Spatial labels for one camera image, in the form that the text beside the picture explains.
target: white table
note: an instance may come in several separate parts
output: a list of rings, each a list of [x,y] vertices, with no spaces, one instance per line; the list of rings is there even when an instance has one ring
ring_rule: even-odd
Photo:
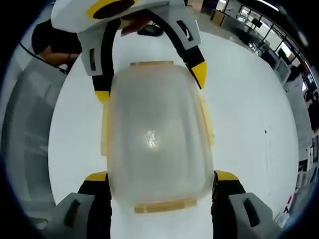
[[[275,73],[245,48],[201,33],[208,65],[203,90],[213,120],[214,168],[233,172],[274,213],[293,194],[298,140],[293,114]],[[183,65],[166,35],[116,35],[115,72],[131,62],[173,60]],[[54,110],[49,138],[49,174],[56,203],[77,192],[86,176],[106,170],[100,154],[102,105],[78,59]],[[211,238],[210,195],[197,207],[172,213],[135,215],[112,201],[112,238]]]

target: plastic container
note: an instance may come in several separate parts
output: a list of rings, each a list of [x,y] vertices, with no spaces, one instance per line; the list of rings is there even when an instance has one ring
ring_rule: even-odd
[[[186,205],[211,192],[212,154],[197,88],[179,65],[142,64],[116,74],[102,143],[118,202]]]

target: translucent plastic box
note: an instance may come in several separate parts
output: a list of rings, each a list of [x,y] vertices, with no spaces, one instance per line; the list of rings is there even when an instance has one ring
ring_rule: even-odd
[[[102,142],[114,199],[134,207],[192,204],[211,192],[209,133],[198,86],[185,67],[153,63],[124,69],[115,75],[105,104]]]

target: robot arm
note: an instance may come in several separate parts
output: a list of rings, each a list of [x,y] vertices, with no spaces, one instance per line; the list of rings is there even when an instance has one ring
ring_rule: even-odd
[[[183,0],[57,1],[52,11],[52,25],[78,33],[82,60],[87,74],[92,76],[98,99],[103,102],[111,90],[112,48],[120,17],[135,11],[143,11],[167,33],[198,86],[203,88],[207,67],[198,48],[201,43],[198,25],[188,15]]]

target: cable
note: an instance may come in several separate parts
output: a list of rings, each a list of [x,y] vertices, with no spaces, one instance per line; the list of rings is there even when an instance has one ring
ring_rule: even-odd
[[[32,57],[34,57],[34,58],[36,58],[36,59],[38,59],[38,60],[40,60],[40,61],[42,61],[42,62],[44,62],[44,63],[46,63],[46,64],[48,64],[48,65],[50,65],[50,66],[52,66],[52,67],[54,67],[54,68],[59,69],[59,71],[62,72],[63,74],[67,74],[67,73],[66,73],[66,70],[64,70],[64,69],[62,69],[62,68],[60,68],[60,67],[58,67],[58,66],[53,66],[53,65],[51,65],[49,62],[43,60],[41,57],[38,57],[37,55],[35,55],[35,54],[33,54],[32,52],[30,52],[25,46],[22,45],[21,42],[19,43],[19,45],[23,48],[23,50],[25,50],[25,51],[26,51],[29,55],[31,55]]]

